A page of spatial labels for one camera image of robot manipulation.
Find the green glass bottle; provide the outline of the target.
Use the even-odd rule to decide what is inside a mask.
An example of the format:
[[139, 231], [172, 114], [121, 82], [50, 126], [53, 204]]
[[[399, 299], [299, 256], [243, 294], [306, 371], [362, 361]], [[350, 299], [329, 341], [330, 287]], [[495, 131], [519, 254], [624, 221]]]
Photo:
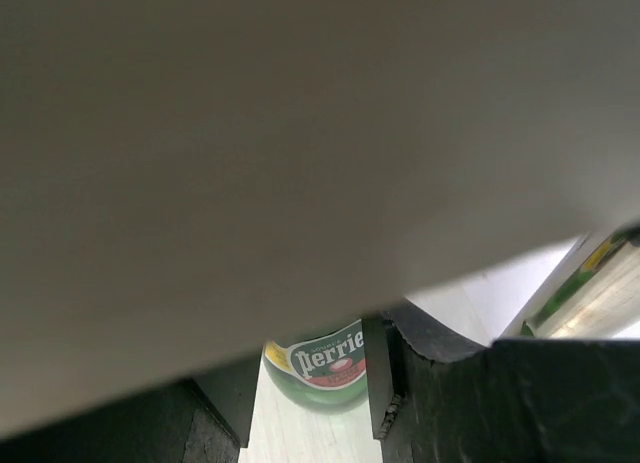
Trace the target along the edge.
[[310, 411], [342, 414], [367, 398], [360, 319], [296, 340], [269, 340], [262, 360], [282, 394]]

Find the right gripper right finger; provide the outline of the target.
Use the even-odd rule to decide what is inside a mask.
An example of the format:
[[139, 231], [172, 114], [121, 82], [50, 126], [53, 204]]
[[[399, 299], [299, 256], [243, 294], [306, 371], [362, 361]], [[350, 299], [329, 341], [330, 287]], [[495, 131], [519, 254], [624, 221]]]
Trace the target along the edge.
[[635, 340], [482, 346], [405, 302], [362, 321], [387, 462], [635, 462]]

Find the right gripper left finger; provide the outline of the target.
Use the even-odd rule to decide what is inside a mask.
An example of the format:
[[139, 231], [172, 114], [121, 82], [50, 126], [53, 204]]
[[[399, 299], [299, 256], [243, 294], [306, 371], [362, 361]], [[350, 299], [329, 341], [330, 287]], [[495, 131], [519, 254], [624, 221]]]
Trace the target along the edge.
[[5, 439], [4, 462], [236, 462], [260, 358], [250, 355]]

